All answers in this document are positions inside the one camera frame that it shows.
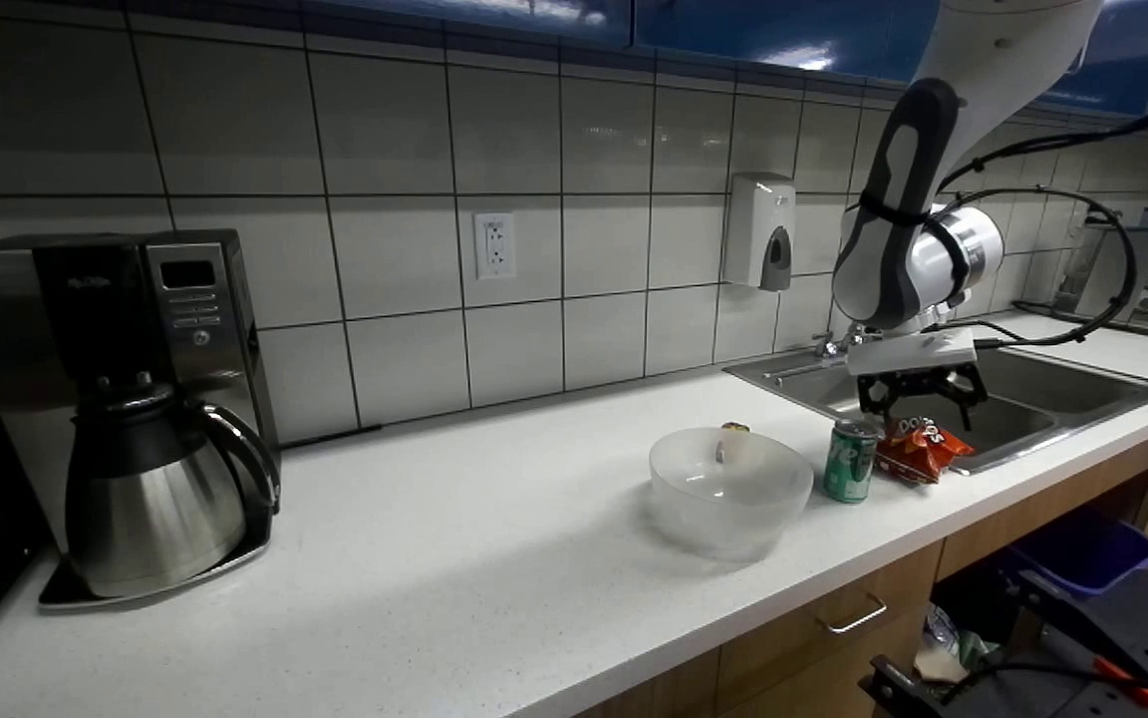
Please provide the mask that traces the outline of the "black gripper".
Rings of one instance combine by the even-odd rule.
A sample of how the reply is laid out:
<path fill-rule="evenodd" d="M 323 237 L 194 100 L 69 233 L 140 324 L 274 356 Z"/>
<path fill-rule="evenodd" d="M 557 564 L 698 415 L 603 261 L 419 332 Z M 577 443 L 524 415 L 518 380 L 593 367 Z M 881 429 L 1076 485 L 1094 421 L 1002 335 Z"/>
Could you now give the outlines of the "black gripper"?
<path fill-rule="evenodd" d="M 857 383 L 860 412 L 881 417 L 890 417 L 902 400 L 941 396 L 970 421 L 970 412 L 987 400 L 977 343 L 966 332 L 870 339 L 849 350 L 845 372 Z"/>

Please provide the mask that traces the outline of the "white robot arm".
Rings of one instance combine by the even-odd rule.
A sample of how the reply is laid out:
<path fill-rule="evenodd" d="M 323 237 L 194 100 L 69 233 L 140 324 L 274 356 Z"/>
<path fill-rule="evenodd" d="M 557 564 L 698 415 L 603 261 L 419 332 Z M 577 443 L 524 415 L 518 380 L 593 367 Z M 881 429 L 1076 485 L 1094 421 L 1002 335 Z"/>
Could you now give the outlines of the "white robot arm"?
<path fill-rule="evenodd" d="M 884 117 L 849 237 L 833 306 L 860 332 L 849 374 L 866 415 L 908 396 L 961 412 L 987 400 L 977 343 L 931 332 L 1002 261 L 986 211 L 938 207 L 941 179 L 1007 117 L 1043 94 L 1087 46 L 1104 0 L 941 0 L 930 46 Z"/>

